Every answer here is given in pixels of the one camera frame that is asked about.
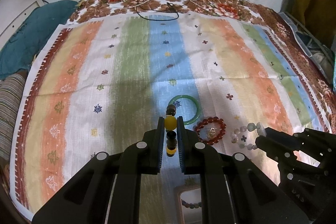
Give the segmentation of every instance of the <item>black cable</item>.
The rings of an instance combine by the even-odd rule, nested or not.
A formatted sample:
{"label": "black cable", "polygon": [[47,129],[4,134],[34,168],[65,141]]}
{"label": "black cable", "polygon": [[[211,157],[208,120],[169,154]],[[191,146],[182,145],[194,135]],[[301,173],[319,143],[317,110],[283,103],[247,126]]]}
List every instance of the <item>black cable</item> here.
{"label": "black cable", "polygon": [[167,10],[171,10],[171,11],[173,11],[173,12],[175,12],[175,13],[177,14],[177,17],[176,17],[176,18],[171,18],[171,19],[150,19],[150,18],[143,17],[142,15],[140,15],[140,13],[139,13],[139,11],[138,11],[138,9],[137,9],[138,6],[139,6],[140,8],[142,8],[141,5],[138,5],[139,2],[140,2],[140,0],[137,0],[137,4],[136,4],[136,7],[135,7],[135,11],[136,11],[136,13],[139,15],[139,17],[141,17],[141,18],[143,18],[143,19],[145,19],[145,20],[151,20],[151,21],[172,21],[172,20],[176,20],[176,19],[178,19],[179,16],[180,16],[179,13],[176,11],[176,8],[179,8],[179,7],[182,7],[182,6],[187,5],[187,4],[189,3],[189,1],[190,1],[190,0],[188,0],[188,2],[187,2],[186,4],[180,5],[180,6],[178,6],[178,7],[175,7],[173,4],[167,2],[168,9],[166,9],[165,11],[167,11]]}

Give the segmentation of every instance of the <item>yellow bead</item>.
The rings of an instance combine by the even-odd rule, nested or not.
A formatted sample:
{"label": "yellow bead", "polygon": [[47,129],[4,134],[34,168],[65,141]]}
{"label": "yellow bead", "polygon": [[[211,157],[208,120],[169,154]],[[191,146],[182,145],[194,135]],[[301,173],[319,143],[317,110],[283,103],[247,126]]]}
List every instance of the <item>yellow bead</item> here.
{"label": "yellow bead", "polygon": [[166,148],[167,154],[174,155],[176,153],[176,148],[174,150],[169,150],[168,147]]}
{"label": "yellow bead", "polygon": [[165,128],[167,130],[174,130],[177,127],[177,121],[174,116],[168,115],[165,118]]}

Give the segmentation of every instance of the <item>bed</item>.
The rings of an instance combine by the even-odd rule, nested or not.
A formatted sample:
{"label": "bed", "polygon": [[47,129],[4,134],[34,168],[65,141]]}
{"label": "bed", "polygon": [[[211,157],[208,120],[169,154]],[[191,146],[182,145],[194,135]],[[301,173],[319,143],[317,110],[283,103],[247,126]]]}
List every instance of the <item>bed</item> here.
{"label": "bed", "polygon": [[[248,123],[288,134],[306,127],[336,134],[334,93],[291,27],[269,8],[246,0],[78,6],[33,63],[18,111],[10,196],[29,220],[96,153],[120,153],[155,128],[176,95],[199,102],[197,122],[224,120],[226,134],[212,144],[217,151],[244,153],[276,184],[276,162],[248,149],[257,137]],[[185,99],[175,106],[185,120],[196,111]],[[204,141],[207,129],[200,131]],[[178,155],[164,154],[161,173],[142,177],[140,223],[177,223],[174,189],[198,183],[181,173]]]}

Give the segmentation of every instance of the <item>white circular cap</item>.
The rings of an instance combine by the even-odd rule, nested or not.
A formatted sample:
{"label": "white circular cap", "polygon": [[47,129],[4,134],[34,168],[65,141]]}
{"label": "white circular cap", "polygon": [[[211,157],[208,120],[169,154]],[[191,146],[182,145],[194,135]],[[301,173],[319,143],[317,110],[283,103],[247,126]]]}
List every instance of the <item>white circular cap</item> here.
{"label": "white circular cap", "polygon": [[195,147],[197,149],[203,149],[205,148],[205,144],[204,143],[201,143],[201,142],[198,142],[198,143],[195,143]]}
{"label": "white circular cap", "polygon": [[147,143],[145,143],[145,142],[138,142],[136,144],[136,146],[137,146],[137,148],[145,148],[147,146]]}
{"label": "white circular cap", "polygon": [[107,158],[107,154],[105,152],[100,152],[97,154],[97,159],[98,160],[104,160]]}
{"label": "white circular cap", "polygon": [[235,154],[235,159],[242,161],[242,160],[245,160],[245,156],[242,153],[237,153]]}

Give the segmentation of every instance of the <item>orange stripe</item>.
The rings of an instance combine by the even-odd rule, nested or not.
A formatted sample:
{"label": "orange stripe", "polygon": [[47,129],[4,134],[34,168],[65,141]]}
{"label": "orange stripe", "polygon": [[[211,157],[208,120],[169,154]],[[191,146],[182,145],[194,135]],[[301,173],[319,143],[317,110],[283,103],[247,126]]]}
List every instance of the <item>orange stripe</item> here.
{"label": "orange stripe", "polygon": [[[54,94],[50,95],[49,110],[43,126],[40,163],[43,203],[47,202],[64,184],[62,167],[66,146],[65,123],[69,113],[71,91],[77,88],[80,68],[101,24],[102,21],[96,21],[85,25],[78,42],[71,48],[68,59],[61,68]],[[79,54],[78,59],[73,58],[76,54]],[[66,84],[69,84],[71,89],[62,93],[60,90]],[[51,128],[54,128],[56,135],[51,134]]]}
{"label": "orange stripe", "polygon": [[[245,66],[245,70],[250,77],[251,85],[254,85],[256,90],[259,91],[255,95],[259,98],[263,107],[262,111],[268,121],[268,126],[278,131],[286,131],[293,134],[291,123],[277,93],[277,89],[272,81],[267,78],[268,74],[264,67],[256,60],[253,52],[246,47],[244,40],[235,32],[229,22],[226,20],[212,20],[212,22],[219,28],[222,37],[230,48],[241,57],[242,64]],[[259,72],[265,75],[265,78],[261,78]],[[278,112],[274,110],[275,105],[278,105]]]}

